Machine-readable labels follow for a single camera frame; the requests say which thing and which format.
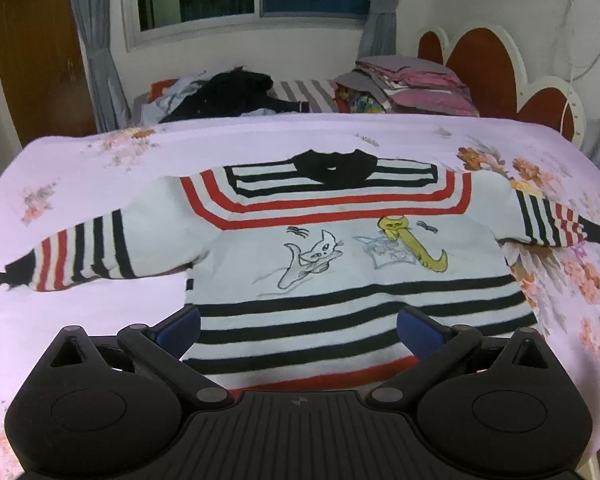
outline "yellow cat drawing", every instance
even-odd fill
[[[446,257],[446,251],[442,251],[442,256],[439,259],[434,260],[433,257],[427,252],[424,246],[416,239],[411,231],[409,231],[409,220],[403,216],[398,219],[392,219],[384,217],[379,219],[378,227],[384,231],[389,240],[395,242],[398,238],[401,238],[404,244],[413,251],[414,256],[420,262],[420,264],[426,269],[431,269],[434,272],[445,272],[448,266]]]

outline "red stripe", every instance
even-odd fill
[[[555,223],[559,229],[564,232],[564,237],[567,241],[567,247],[572,246],[573,243],[573,235],[571,234],[571,229],[569,228],[569,214],[571,214],[571,218],[573,218],[573,211],[568,208],[564,208],[566,210],[566,216],[563,215],[562,206],[560,204],[555,205],[555,217],[558,219]]]
[[[40,279],[36,290],[43,292],[46,290],[46,277],[49,275],[49,265],[51,264],[51,240],[47,238],[42,242],[42,268],[40,269]]]
[[[375,194],[362,196],[335,196],[332,198],[307,198],[304,200],[273,200],[272,202],[255,204],[238,204],[232,202],[220,191],[218,181],[213,171],[206,170],[200,173],[202,181],[211,199],[221,208],[232,213],[249,213],[255,211],[274,211],[280,209],[298,209],[303,207],[318,207],[322,205],[342,204],[370,204],[377,202],[440,202],[449,198],[456,184],[456,175],[453,171],[446,172],[446,186],[430,194]]]
[[[365,386],[367,384],[381,383],[395,377],[400,372],[412,367],[418,362],[414,356],[404,357],[391,363],[373,366],[358,370],[357,372],[343,372],[338,374],[327,374],[307,379],[296,379],[293,381],[282,381],[279,383],[260,384],[249,388],[238,388],[231,390],[237,397],[244,390],[273,390],[273,391],[323,391],[344,390]]]
[[[274,227],[283,225],[304,225],[314,224],[318,222],[337,222],[341,220],[353,220],[358,218],[382,218],[384,216],[403,216],[403,215],[451,215],[451,214],[462,214],[466,211],[471,200],[471,174],[464,173],[462,175],[462,196],[457,205],[449,207],[447,209],[432,209],[428,207],[401,207],[401,208],[387,208],[372,211],[339,211],[332,213],[314,213],[302,216],[287,216],[282,218],[262,218],[262,219],[249,219],[249,220],[227,220],[220,218],[213,214],[211,211],[205,209],[200,202],[200,197],[196,193],[196,189],[193,186],[193,182],[189,177],[183,176],[180,178],[182,188],[187,195],[189,205],[193,209],[194,213],[205,219],[209,223],[215,225],[222,230],[236,230],[236,229],[253,229],[258,227]]]
[[[64,263],[66,261],[66,231],[58,233],[58,259],[56,260],[56,278],[54,280],[54,289],[64,288]]]

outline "pile of clothes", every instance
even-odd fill
[[[141,126],[187,119],[310,111],[308,102],[289,102],[270,96],[273,86],[270,76],[244,70],[241,66],[205,70],[169,83],[160,88],[159,96],[150,98],[142,106],[138,121]]]
[[[469,88],[451,69],[417,57],[365,57],[335,82],[341,112],[478,116]]]
[[[309,103],[292,103],[270,97],[273,80],[266,74],[241,67],[222,72],[206,82],[195,82],[198,89],[187,95],[161,123],[211,117],[238,117],[257,110],[275,113],[309,113]]]

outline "window frame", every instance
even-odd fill
[[[253,0],[253,14],[219,16],[166,27],[140,29],[138,0],[121,0],[122,22],[127,51],[135,47],[167,41],[181,41],[196,36],[254,28],[350,28],[364,27],[365,18],[353,14],[270,12],[261,15],[262,0]]]

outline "sweater sleeve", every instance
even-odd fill
[[[472,173],[466,212],[496,239],[512,238],[545,247],[568,247],[583,240],[600,244],[600,226],[565,205],[513,189],[493,171]]]
[[[93,278],[154,276],[195,261],[218,232],[193,212],[179,178],[161,177],[129,206],[40,242],[5,267],[0,285],[43,292]]]

